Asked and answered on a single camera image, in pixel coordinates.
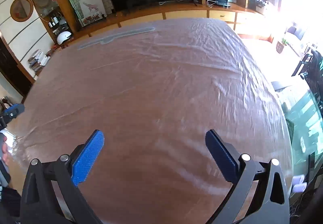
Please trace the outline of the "stack of books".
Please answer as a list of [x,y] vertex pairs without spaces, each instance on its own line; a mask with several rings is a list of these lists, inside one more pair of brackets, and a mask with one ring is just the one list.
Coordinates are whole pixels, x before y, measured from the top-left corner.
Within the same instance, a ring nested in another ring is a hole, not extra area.
[[38,49],[28,59],[28,65],[34,72],[38,72],[47,65],[50,58],[50,56]]

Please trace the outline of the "white horse picture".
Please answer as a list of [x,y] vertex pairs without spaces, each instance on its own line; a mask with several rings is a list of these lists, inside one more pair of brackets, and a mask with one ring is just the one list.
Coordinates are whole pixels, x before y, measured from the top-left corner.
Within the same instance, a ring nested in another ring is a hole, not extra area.
[[86,26],[107,16],[102,0],[80,0],[83,18],[81,23]]

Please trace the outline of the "long wooden tv cabinet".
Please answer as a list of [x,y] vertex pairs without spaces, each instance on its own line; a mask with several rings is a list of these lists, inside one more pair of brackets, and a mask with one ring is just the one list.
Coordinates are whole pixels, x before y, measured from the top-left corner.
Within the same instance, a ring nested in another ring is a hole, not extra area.
[[224,8],[220,6],[209,7],[204,4],[169,3],[138,9],[130,13],[119,12],[115,15],[110,15],[103,20],[84,27],[78,32],[74,32],[68,41],[61,45],[56,44],[54,49],[68,47],[83,39],[116,28],[157,20],[184,18],[218,19],[227,23],[243,39],[252,38],[270,43],[274,40],[270,21],[265,16],[236,4],[231,4],[229,8]]

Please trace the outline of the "round wooden framed mirror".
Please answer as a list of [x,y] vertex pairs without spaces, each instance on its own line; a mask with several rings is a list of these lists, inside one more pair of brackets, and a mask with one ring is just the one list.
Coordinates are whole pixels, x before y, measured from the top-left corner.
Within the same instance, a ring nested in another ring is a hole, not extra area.
[[10,15],[16,22],[25,22],[33,14],[32,0],[14,0],[10,6]]

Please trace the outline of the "glass top side table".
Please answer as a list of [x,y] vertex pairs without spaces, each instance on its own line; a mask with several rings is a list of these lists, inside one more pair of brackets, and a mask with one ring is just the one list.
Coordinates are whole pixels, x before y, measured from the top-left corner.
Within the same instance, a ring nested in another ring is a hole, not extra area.
[[278,92],[291,142],[291,192],[304,192],[322,167],[322,116],[310,90],[291,86]]

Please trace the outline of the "white dome lamp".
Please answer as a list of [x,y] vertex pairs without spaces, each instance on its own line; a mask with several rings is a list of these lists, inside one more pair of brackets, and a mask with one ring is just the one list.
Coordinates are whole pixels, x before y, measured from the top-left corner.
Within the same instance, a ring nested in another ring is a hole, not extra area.
[[63,31],[61,32],[57,37],[57,43],[61,45],[63,42],[69,40],[69,38],[72,36],[72,33],[69,31]]

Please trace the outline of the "small potted plant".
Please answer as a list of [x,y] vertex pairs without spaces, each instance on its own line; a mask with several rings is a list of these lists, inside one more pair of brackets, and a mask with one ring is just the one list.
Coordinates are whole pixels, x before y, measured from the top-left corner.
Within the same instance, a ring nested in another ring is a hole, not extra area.
[[289,43],[287,42],[287,40],[285,38],[281,38],[280,40],[277,41],[276,43],[276,51],[277,53],[281,54],[284,50],[284,48],[286,48],[286,46],[288,46]]

